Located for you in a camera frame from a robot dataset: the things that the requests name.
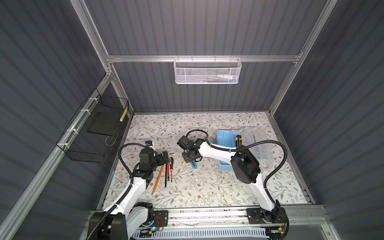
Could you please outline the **yellow black utility knife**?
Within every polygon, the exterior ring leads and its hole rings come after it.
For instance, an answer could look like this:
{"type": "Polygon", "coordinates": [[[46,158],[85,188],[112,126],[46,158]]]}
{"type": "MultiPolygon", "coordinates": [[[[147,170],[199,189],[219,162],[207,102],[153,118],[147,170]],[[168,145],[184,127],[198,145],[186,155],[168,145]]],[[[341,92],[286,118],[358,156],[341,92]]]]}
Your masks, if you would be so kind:
{"type": "Polygon", "coordinates": [[[239,146],[242,145],[242,136],[241,135],[237,135],[236,138],[235,138],[235,144],[236,144],[236,148],[238,148],[239,146]]]}

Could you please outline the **blue plastic tool box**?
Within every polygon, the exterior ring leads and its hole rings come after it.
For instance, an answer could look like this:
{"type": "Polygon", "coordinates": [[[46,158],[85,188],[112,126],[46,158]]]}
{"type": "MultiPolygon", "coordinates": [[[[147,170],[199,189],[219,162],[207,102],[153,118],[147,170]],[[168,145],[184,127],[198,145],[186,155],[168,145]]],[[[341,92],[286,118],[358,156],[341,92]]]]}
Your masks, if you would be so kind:
{"type": "MultiPolygon", "coordinates": [[[[235,130],[218,130],[217,131],[217,144],[226,148],[235,148],[236,137],[240,135],[239,131],[235,130]]],[[[221,170],[233,170],[231,164],[227,164],[223,161],[218,161],[219,169],[221,170]]]]}

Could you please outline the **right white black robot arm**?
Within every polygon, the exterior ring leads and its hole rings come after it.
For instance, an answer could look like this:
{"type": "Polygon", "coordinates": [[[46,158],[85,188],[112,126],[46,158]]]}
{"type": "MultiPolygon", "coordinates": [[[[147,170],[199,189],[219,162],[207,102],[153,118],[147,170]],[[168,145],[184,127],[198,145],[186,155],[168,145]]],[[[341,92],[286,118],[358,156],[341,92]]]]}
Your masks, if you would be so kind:
{"type": "Polygon", "coordinates": [[[184,150],[182,156],[186,163],[202,158],[213,158],[230,164],[237,179],[250,186],[259,202],[259,215],[267,222],[276,220],[279,212],[283,211],[281,204],[278,200],[274,200],[267,189],[268,180],[283,167],[287,160],[288,152],[282,143],[265,140],[248,146],[240,145],[237,148],[225,148],[211,144],[208,140],[197,139],[193,141],[187,138],[187,136],[183,136],[179,139],[177,145],[184,150]],[[265,179],[261,175],[260,163],[250,151],[250,148],[262,144],[278,145],[284,153],[281,163],[265,179]]]}

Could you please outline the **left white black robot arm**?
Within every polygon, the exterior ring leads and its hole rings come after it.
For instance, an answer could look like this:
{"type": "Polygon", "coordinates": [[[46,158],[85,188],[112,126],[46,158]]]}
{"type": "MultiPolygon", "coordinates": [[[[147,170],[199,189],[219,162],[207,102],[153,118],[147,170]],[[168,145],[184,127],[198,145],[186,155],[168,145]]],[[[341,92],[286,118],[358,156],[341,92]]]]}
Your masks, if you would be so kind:
{"type": "Polygon", "coordinates": [[[168,152],[158,154],[152,148],[140,152],[137,169],[130,172],[131,180],[118,198],[103,212],[90,219],[88,240],[133,240],[140,227],[140,237],[151,237],[166,225],[164,217],[157,218],[153,204],[139,202],[140,195],[150,185],[154,171],[169,162],[168,152]]]}

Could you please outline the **teal utility knife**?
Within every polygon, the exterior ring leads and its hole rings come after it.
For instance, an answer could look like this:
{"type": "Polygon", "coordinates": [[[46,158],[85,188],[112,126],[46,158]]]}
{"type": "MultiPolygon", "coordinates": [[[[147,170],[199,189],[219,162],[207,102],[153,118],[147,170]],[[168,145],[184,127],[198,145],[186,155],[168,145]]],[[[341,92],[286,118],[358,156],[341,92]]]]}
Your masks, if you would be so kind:
{"type": "Polygon", "coordinates": [[[192,162],[191,162],[191,165],[192,165],[193,169],[197,169],[197,168],[198,168],[198,167],[197,167],[197,164],[196,164],[195,161],[192,161],[192,162]]]}

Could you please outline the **clear tool box lid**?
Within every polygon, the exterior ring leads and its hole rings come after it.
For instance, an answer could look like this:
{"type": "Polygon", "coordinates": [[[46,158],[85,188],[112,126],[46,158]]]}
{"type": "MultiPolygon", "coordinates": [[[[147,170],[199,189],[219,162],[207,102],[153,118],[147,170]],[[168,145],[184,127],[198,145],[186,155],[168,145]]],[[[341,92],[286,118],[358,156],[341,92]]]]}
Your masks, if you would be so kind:
{"type": "MultiPolygon", "coordinates": [[[[242,136],[242,145],[249,146],[251,144],[265,141],[268,139],[266,132],[260,128],[243,128],[239,130],[242,136]]],[[[249,149],[254,157],[260,163],[262,171],[269,171],[273,168],[273,155],[270,144],[261,144],[249,149]]]]}

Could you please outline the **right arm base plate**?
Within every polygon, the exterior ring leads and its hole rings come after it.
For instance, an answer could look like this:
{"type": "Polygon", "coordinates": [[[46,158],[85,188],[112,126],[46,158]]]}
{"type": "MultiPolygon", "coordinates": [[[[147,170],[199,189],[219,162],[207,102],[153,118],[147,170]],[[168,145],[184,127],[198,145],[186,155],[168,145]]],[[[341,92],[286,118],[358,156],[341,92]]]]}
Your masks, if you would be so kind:
{"type": "Polygon", "coordinates": [[[283,224],[285,226],[289,222],[284,208],[274,208],[272,211],[248,208],[246,213],[250,224],[283,224]]]}

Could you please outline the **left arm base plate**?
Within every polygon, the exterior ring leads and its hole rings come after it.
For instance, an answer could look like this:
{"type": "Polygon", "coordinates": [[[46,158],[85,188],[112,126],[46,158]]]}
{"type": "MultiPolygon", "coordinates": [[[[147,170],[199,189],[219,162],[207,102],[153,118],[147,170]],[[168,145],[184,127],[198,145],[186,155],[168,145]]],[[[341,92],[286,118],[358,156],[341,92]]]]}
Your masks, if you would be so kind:
{"type": "Polygon", "coordinates": [[[169,211],[154,211],[153,217],[142,224],[142,227],[167,227],[169,211]]]}

